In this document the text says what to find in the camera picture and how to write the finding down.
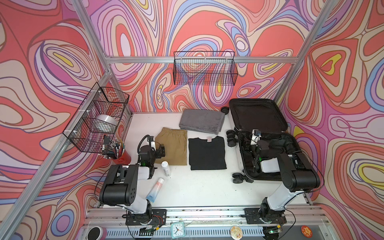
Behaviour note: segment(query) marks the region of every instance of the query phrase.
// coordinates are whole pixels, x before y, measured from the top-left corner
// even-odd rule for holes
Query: suitcase
[[[276,103],[270,99],[231,99],[229,108],[230,125],[238,138],[236,153],[240,170],[252,180],[281,181],[280,172],[262,172],[260,162],[280,153],[292,154],[301,150],[296,139],[285,133],[288,124]],[[255,159],[249,150],[253,129],[261,131],[263,142],[260,143],[267,145],[261,159]]]

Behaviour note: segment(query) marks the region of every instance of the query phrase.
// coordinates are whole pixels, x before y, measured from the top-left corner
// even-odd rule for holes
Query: white bottle
[[[155,202],[157,195],[159,194],[161,186],[163,186],[164,179],[159,177],[156,184],[153,186],[152,190],[148,193],[147,199],[151,202]]]
[[[163,167],[163,171],[164,171],[164,174],[166,175],[166,177],[169,177],[170,176],[170,167],[169,167],[168,162],[163,161],[161,163],[161,166]]]

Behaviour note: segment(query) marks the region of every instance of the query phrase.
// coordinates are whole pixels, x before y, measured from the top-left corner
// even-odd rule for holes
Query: clock face
[[[172,224],[172,235],[174,238],[184,236],[184,223],[174,223]]]

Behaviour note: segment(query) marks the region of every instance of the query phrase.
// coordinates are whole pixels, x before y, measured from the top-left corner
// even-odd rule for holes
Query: black wire mesh basket
[[[128,105],[128,94],[116,88],[97,86],[94,98],[78,123],[69,133],[68,130],[63,132],[81,152],[107,152]]]
[[[175,85],[232,85],[238,71],[233,51],[175,51]]]

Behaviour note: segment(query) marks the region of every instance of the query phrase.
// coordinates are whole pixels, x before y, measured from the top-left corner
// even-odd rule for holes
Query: red pencil holder
[[[127,153],[127,151],[124,151],[121,157],[119,157],[118,159],[113,159],[113,161],[116,164],[128,165],[131,163],[131,156]]]

